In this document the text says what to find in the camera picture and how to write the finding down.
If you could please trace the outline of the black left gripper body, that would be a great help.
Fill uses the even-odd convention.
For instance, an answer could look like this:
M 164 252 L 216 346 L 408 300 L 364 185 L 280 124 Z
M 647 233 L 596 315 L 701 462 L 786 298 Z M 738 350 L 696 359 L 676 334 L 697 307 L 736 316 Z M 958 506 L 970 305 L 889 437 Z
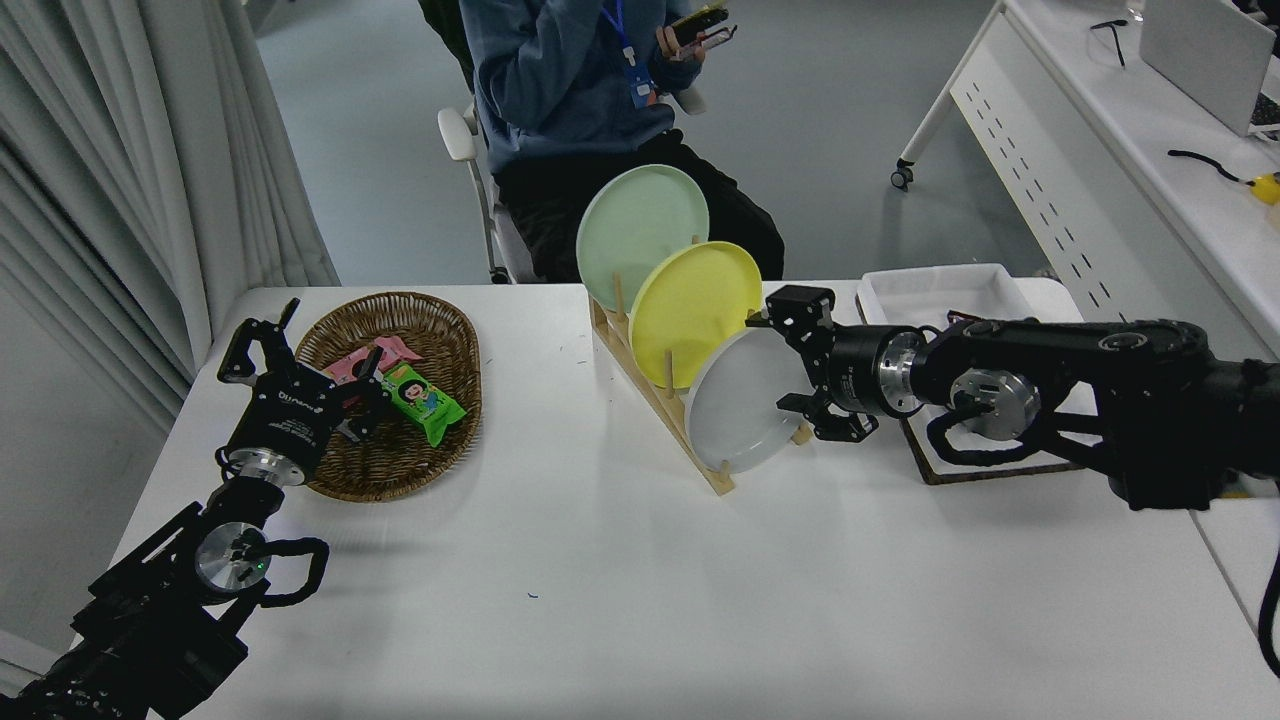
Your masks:
M 250 405 L 232 433 L 232 452 L 264 450 L 297 466 L 320 464 L 344 419 L 334 380 L 310 366 L 257 377 Z

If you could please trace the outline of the person's left hand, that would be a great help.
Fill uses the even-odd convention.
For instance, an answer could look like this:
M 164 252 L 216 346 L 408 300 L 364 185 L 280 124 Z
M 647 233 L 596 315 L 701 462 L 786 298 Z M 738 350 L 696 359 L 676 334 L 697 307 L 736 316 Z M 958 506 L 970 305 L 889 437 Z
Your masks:
M 681 44 L 673 26 L 663 26 L 655 31 L 655 40 L 662 58 L 667 61 L 696 61 L 705 60 L 707 50 L 701 41 Z

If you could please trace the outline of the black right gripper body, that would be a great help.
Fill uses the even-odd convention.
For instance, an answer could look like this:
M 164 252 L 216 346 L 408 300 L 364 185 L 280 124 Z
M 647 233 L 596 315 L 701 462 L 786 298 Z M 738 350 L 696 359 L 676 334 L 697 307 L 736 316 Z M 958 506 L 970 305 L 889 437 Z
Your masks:
M 879 328 L 835 328 L 822 384 L 832 402 L 849 413 L 888 413 L 878 357 L 887 332 Z

